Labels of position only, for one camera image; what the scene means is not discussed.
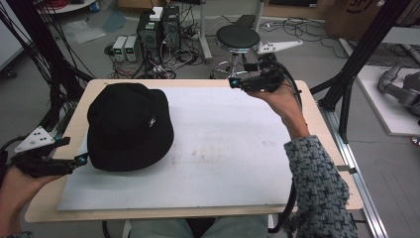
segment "cap brim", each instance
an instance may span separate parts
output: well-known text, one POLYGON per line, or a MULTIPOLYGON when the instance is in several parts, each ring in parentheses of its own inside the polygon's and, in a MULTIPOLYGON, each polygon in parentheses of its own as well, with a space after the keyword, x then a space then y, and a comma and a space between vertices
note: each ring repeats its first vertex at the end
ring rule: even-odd
POLYGON ((159 89, 150 89, 158 110, 155 130, 142 144, 124 151, 113 151, 97 140, 95 130, 87 132, 87 148, 90 161, 96 169, 109 172, 129 172, 149 167, 162 159, 173 143, 173 127, 165 94, 159 89))

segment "person's leg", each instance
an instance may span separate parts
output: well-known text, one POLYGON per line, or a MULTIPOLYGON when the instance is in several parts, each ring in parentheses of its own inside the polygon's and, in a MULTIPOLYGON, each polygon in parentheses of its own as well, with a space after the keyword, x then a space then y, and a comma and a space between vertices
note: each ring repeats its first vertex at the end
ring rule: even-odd
POLYGON ((130 238, 192 238, 185 219, 132 220, 130 238))
POLYGON ((218 218, 202 238, 265 238, 268 215, 226 216, 218 218))

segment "hat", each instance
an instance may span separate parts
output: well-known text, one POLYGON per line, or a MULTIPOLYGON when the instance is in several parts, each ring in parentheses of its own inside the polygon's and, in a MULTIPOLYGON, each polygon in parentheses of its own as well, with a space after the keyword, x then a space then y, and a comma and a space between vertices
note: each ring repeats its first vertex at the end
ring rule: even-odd
POLYGON ((173 128, 164 93, 140 83, 107 85, 87 111, 87 150, 96 169, 129 172, 166 155, 173 128))

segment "patterned sleeve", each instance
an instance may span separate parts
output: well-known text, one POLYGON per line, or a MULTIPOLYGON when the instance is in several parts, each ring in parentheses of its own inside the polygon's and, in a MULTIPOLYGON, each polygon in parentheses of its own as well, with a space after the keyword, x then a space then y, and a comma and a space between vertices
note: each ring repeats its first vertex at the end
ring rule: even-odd
POLYGON ((317 136, 284 145, 297 192, 297 237, 357 237, 346 211, 349 188, 317 136))

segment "black stool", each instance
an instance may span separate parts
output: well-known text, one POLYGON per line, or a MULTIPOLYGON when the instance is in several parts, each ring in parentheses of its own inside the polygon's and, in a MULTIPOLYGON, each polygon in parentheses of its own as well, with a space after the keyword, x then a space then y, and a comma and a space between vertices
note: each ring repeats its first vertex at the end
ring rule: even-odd
POLYGON ((241 25, 229 25, 222 27, 216 33, 216 43, 219 47, 232 53, 230 61, 223 61, 214 67, 212 78, 218 78, 216 72, 222 72, 226 76, 238 76, 248 73, 247 71, 235 72, 238 65, 238 55, 256 50, 260 45, 260 35, 253 29, 241 25))

